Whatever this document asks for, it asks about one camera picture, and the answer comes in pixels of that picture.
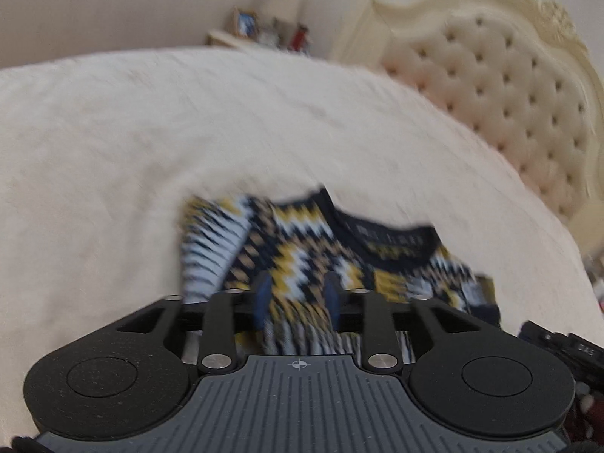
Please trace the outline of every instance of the picture frame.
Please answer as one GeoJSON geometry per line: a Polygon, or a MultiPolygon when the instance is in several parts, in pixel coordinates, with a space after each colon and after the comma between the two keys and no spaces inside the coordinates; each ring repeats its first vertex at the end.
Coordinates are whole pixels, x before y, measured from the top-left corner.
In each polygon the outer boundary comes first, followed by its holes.
{"type": "Polygon", "coordinates": [[[235,7],[233,11],[233,35],[244,39],[256,39],[258,15],[251,10],[235,7]]]}

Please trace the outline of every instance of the crosshair logo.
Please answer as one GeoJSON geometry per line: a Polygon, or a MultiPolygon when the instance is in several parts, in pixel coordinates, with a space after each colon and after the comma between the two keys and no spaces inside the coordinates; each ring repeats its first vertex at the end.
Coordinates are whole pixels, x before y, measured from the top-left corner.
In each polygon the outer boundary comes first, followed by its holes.
{"type": "Polygon", "coordinates": [[[291,363],[291,367],[296,368],[298,371],[306,368],[309,364],[306,361],[302,361],[301,359],[296,359],[293,363],[291,363]]]}

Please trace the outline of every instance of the bed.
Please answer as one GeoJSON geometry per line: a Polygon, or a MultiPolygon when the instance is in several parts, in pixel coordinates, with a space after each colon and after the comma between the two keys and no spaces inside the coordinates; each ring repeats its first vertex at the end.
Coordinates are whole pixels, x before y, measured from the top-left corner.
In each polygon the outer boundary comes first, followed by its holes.
{"type": "Polygon", "coordinates": [[[506,158],[569,227],[604,242],[604,89],[553,0],[356,0],[330,58],[414,87],[506,158]]]}
{"type": "Polygon", "coordinates": [[[191,194],[325,184],[352,214],[433,224],[494,279],[506,331],[531,319],[604,344],[560,219],[471,129],[387,76],[272,51],[99,54],[0,71],[0,111],[0,443],[35,434],[21,387],[36,360],[180,291],[191,194]]]}

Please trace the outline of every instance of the red object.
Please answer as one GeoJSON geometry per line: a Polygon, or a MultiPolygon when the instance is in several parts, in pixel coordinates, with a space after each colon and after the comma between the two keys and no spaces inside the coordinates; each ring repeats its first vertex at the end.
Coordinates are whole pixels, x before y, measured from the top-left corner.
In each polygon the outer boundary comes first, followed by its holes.
{"type": "Polygon", "coordinates": [[[304,48],[306,44],[306,33],[308,32],[308,27],[300,24],[298,25],[298,30],[292,37],[292,41],[289,43],[289,49],[291,51],[300,52],[304,48]]]}
{"type": "Polygon", "coordinates": [[[594,398],[593,395],[586,395],[580,404],[585,420],[594,428],[590,439],[604,445],[604,401],[594,398]]]}

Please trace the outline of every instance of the patterned sweater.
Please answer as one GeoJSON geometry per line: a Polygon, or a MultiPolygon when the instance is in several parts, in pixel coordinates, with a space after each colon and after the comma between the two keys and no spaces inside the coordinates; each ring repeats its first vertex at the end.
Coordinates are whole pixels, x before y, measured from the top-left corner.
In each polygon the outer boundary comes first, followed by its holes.
{"type": "MultiPolygon", "coordinates": [[[[266,354],[358,357],[358,335],[331,329],[321,294],[328,271],[345,289],[375,290],[395,302],[439,298],[499,321],[491,281],[452,257],[433,227],[399,230],[355,218],[338,210],[325,189],[281,204],[251,196],[195,197],[186,206],[181,249],[188,303],[223,289],[247,289],[259,272],[270,272],[273,301],[258,342],[266,354]]],[[[404,333],[399,341],[405,361],[414,361],[404,333]]]]}

